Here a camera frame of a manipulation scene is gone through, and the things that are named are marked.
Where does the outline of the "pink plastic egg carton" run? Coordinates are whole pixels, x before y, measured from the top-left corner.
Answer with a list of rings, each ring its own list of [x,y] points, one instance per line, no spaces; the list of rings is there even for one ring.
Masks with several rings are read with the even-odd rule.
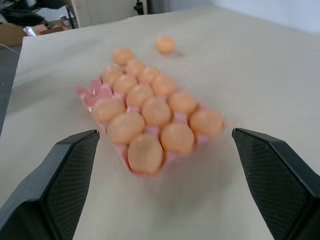
[[[113,84],[103,83],[102,79],[96,79],[96,80],[92,81],[92,83],[91,83],[89,88],[85,88],[83,86],[78,86],[78,87],[76,87],[75,91],[76,91],[76,95],[80,98],[80,100],[82,101],[83,105],[91,113],[91,115],[92,115],[92,107],[94,106],[94,104],[99,99],[115,98],[115,99],[119,99],[119,100],[123,101],[123,103],[125,105],[125,108],[126,108],[126,111],[123,112],[123,113],[135,112],[135,113],[141,114],[141,116],[142,116],[142,113],[141,113],[142,106],[144,105],[144,103],[147,100],[150,99],[150,98],[147,99],[143,103],[143,105],[141,107],[127,106],[126,97],[127,97],[128,93],[127,94],[114,93],[113,92]],[[180,89],[176,89],[175,92],[186,92],[186,91],[183,91],[183,90],[180,90]],[[168,98],[172,94],[170,94],[168,96],[155,96],[155,94],[154,94],[154,96],[151,97],[151,98],[162,98],[168,104]],[[171,119],[170,119],[169,123],[165,124],[162,127],[155,127],[155,126],[148,126],[146,124],[146,122],[145,122],[144,130],[139,135],[141,135],[141,134],[152,134],[154,136],[157,136],[157,138],[158,138],[158,140],[159,140],[159,142],[160,142],[160,144],[162,146],[161,139],[160,139],[160,134],[161,134],[162,129],[165,128],[168,124],[171,124],[173,122],[183,123],[183,124],[186,124],[192,130],[192,128],[189,125],[189,119],[190,119],[191,115],[194,112],[199,111],[199,110],[210,110],[210,111],[213,111],[210,108],[208,108],[207,106],[201,104],[197,99],[196,99],[196,101],[197,101],[197,107],[192,113],[185,114],[185,113],[180,113],[180,112],[173,112],[170,109],[170,111],[171,111]],[[109,124],[110,124],[110,122],[112,120],[110,120],[109,122],[104,122],[104,123],[97,122],[96,120],[95,120],[95,122],[96,122],[98,128],[100,128],[108,136],[107,130],[108,130],[108,126],[109,126]],[[207,142],[209,140],[216,139],[216,138],[218,138],[220,136],[219,135],[218,137],[212,138],[212,137],[208,137],[208,136],[203,135],[203,134],[196,134],[193,130],[192,130],[192,132],[193,132],[193,135],[194,135],[194,144],[193,144],[192,152],[196,149],[196,147],[198,145],[203,144],[203,143],[205,143],[205,142]],[[175,160],[177,160],[179,158],[183,158],[183,157],[188,156],[189,154],[192,153],[192,152],[190,152],[187,155],[180,155],[180,154],[176,154],[174,152],[167,152],[167,151],[164,150],[164,148],[162,146],[162,149],[163,149],[163,162],[162,162],[162,166],[160,167],[158,172],[156,172],[155,174],[152,174],[152,175],[139,174],[139,173],[133,172],[129,167],[129,164],[128,164],[128,147],[129,147],[129,144],[112,144],[112,146],[113,146],[114,150],[117,152],[118,156],[124,161],[124,163],[125,163],[126,167],[128,168],[128,170],[131,173],[133,173],[135,175],[138,175],[138,176],[154,176],[154,175],[158,174],[161,171],[161,169],[163,169],[165,167],[165,165],[168,164],[169,162],[175,161]]]

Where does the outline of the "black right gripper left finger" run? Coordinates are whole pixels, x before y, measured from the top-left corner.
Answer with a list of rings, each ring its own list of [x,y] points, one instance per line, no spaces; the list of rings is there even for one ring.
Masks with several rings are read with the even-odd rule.
[[[72,240],[89,191],[99,132],[57,142],[0,208],[0,240]]]

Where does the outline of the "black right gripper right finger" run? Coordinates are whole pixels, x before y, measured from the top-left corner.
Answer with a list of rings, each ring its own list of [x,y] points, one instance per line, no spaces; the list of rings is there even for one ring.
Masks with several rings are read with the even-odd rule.
[[[281,139],[244,128],[232,138],[274,240],[320,240],[320,176]]]

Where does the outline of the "brown cardboard box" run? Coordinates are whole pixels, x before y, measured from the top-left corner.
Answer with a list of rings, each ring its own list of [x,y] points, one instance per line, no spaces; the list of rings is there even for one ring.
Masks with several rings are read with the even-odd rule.
[[[23,28],[11,23],[0,22],[0,49],[21,45],[26,36]]]

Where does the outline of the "black stand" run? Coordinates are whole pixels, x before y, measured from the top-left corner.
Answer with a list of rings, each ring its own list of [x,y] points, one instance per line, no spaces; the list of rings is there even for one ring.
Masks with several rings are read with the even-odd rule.
[[[151,0],[135,0],[133,9],[138,15],[148,15],[152,13]]]

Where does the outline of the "orange egg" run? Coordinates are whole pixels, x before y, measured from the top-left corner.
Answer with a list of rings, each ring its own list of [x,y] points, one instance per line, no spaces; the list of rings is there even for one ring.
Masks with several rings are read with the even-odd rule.
[[[198,105],[197,100],[188,92],[177,91],[169,96],[167,101],[170,109],[175,113],[190,114]]]
[[[224,120],[217,112],[201,109],[190,116],[189,126],[196,134],[216,138],[224,130]]]
[[[99,99],[92,107],[93,118],[99,123],[108,123],[113,118],[126,111],[125,104],[117,98]]]
[[[154,92],[148,84],[137,84],[126,95],[126,105],[129,107],[141,107],[144,102],[152,98]]]
[[[133,76],[122,75],[113,83],[112,89],[116,94],[127,94],[137,84],[138,82]]]
[[[145,69],[145,67],[146,65],[142,61],[132,58],[124,67],[124,72],[127,75],[137,77]]]
[[[186,124],[172,122],[162,129],[160,141],[166,152],[187,155],[193,150],[195,137]]]
[[[163,160],[163,148],[155,135],[140,134],[128,146],[128,165],[135,173],[153,175],[161,168]]]
[[[134,58],[132,50],[128,47],[119,47],[112,53],[112,60],[115,64],[126,65],[129,60]]]
[[[162,127],[170,122],[172,113],[163,98],[152,97],[141,108],[141,114],[147,126]]]
[[[112,144],[127,145],[143,132],[145,120],[138,112],[125,112],[113,119],[107,128]]]
[[[151,82],[156,79],[161,71],[153,66],[145,67],[137,75],[137,82],[139,84],[151,84]]]
[[[166,97],[177,90],[177,85],[171,76],[160,74],[151,82],[151,88],[155,96]]]
[[[155,47],[161,54],[171,54],[176,48],[176,42],[172,37],[160,36],[155,41]]]
[[[101,75],[101,80],[104,84],[113,84],[123,75],[123,70],[117,64],[108,65]]]

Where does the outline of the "dark cloth pile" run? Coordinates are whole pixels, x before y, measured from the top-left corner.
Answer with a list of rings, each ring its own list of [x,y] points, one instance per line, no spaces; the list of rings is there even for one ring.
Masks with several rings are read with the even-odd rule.
[[[0,0],[0,17],[16,26],[36,26],[47,22],[37,14],[39,10],[58,10],[65,3],[66,0]]]

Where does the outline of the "white cabinet panel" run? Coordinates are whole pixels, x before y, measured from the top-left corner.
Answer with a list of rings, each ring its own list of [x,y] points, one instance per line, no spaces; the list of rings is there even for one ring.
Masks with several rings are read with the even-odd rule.
[[[137,1],[142,3],[146,15],[147,0],[71,0],[71,3],[78,26],[83,28],[135,17]]]

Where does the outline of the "shiny foil wrapper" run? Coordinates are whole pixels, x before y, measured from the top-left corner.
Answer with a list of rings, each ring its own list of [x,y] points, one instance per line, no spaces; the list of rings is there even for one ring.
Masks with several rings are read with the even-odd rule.
[[[26,26],[23,28],[23,31],[27,36],[39,36],[44,34],[46,30],[48,30],[48,28],[44,24]]]

